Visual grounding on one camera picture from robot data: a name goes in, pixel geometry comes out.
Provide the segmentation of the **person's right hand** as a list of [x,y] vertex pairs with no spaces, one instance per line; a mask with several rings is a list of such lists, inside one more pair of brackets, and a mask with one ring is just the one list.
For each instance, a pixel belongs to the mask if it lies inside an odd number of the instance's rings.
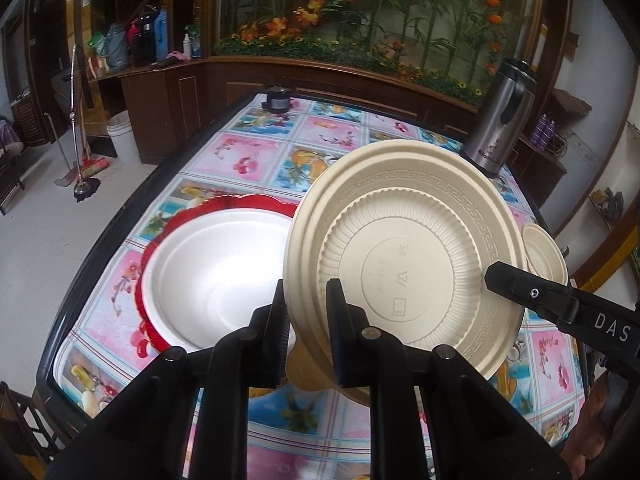
[[578,423],[561,452],[573,479],[578,479],[585,473],[588,460],[594,460],[608,440],[608,430],[600,417],[606,400],[608,372],[603,373],[592,385],[589,396],[580,410]]

